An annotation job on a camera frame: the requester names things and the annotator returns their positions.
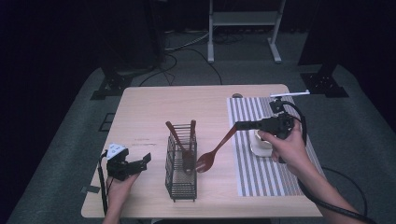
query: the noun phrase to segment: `striped placemat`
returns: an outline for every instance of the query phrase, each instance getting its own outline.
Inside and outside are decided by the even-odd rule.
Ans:
[[[283,100],[292,102],[290,96]],[[273,116],[269,97],[228,98],[227,107],[230,128],[236,121],[259,120]],[[299,117],[290,106],[286,110]],[[286,164],[273,162],[271,158],[255,156],[250,150],[248,131],[239,131],[232,138],[234,161],[239,196],[291,196],[303,195],[297,184],[297,178],[289,172]],[[306,150],[311,161],[323,173],[309,137]]]

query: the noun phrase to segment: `gray carpet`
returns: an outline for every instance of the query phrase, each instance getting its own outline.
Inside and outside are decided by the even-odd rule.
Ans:
[[[290,91],[304,91],[300,73],[317,72],[318,66],[297,66],[306,34],[280,33],[276,41],[282,57],[275,64],[265,42],[269,34],[235,35],[232,44],[215,45],[212,64],[221,76],[223,85],[278,84]],[[192,34],[170,34],[167,47],[175,47],[198,37]],[[206,57],[206,45],[188,47]],[[219,77],[192,50],[171,53],[177,65],[167,74],[151,77],[143,86],[219,85]],[[167,56],[162,68],[174,64]],[[139,86],[149,74],[135,77],[131,86]],[[323,95],[294,97],[305,113],[308,134],[323,166],[333,168],[353,178],[364,191],[368,216],[377,223],[396,223],[396,135],[368,100],[356,80],[346,69],[338,66],[333,73],[348,98],[326,98]],[[106,113],[116,112],[119,96],[91,101],[104,74],[100,68],[89,76],[70,107],[64,122],[50,144],[28,188],[14,209],[8,223],[101,223],[101,219],[84,218],[80,214],[106,133],[98,132]],[[329,180],[360,211],[363,201],[354,186],[340,175],[325,172]],[[249,223],[251,220],[240,220]],[[138,223],[125,218],[122,223]],[[322,218],[273,218],[272,223],[325,223]]]

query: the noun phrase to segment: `table top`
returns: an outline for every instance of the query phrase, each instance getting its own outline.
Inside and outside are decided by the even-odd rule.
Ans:
[[[230,130],[226,99],[268,97],[289,92],[284,85],[138,87],[124,91],[108,134],[110,143],[129,148],[127,161],[151,153],[124,206],[122,216],[133,218],[321,217],[305,196],[241,197],[237,193],[231,141],[219,150],[212,168],[197,174],[197,199],[173,201],[165,187],[169,130],[166,121],[188,124],[196,120],[198,158],[216,147]],[[92,186],[100,187],[97,171]],[[103,217],[101,193],[88,192],[84,217]]]

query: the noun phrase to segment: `human arm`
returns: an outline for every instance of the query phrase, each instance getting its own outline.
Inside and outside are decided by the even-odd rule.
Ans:
[[[123,181],[113,178],[112,176],[107,178],[106,187],[108,188],[108,208],[103,224],[119,223],[122,207],[128,198],[132,184],[136,181],[139,175],[140,173],[131,175]]]
[[[285,140],[262,131],[259,131],[259,136],[273,145],[273,160],[278,161],[281,157],[288,169],[305,185],[310,194],[325,203],[358,213],[309,160],[302,138],[300,122],[297,119],[294,121],[294,128],[290,135]],[[329,223],[364,223],[321,206],[318,206],[318,209]]]

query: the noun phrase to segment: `utensil holder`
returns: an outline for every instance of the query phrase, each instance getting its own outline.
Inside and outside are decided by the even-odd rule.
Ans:
[[[188,162],[192,162],[190,166],[192,172],[187,173],[184,169],[183,150],[178,145],[175,137],[170,133],[168,137],[168,148],[166,152],[166,178],[165,186],[169,192],[169,196],[174,200],[193,200],[197,198],[197,173],[195,171],[197,159],[197,142],[195,134],[190,138],[190,124],[174,125],[181,145],[191,151],[191,158]]]

